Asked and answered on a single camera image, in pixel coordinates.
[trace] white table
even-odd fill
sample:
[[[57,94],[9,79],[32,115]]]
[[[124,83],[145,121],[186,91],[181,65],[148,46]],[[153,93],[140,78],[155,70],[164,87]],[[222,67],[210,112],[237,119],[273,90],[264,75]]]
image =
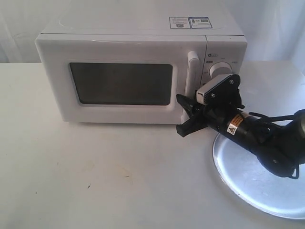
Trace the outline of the white table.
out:
[[[240,75],[246,110],[305,108],[290,62],[245,62]],[[0,78],[1,229],[305,228],[228,189],[210,128],[181,138],[173,125],[65,123],[41,64],[0,64]]]

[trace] silver plate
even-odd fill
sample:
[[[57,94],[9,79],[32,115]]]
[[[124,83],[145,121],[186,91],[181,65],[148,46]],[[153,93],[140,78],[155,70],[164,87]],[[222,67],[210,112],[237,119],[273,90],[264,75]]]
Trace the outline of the silver plate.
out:
[[[222,135],[213,145],[216,168],[225,184],[241,199],[274,216],[305,219],[305,167],[298,180],[268,172],[256,156]]]

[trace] microwave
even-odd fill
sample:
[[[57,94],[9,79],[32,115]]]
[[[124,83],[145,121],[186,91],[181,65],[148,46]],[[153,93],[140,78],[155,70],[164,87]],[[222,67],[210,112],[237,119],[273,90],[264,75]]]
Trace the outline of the microwave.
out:
[[[64,121],[181,124],[194,97],[239,73],[246,39],[218,1],[74,0],[35,41]]]

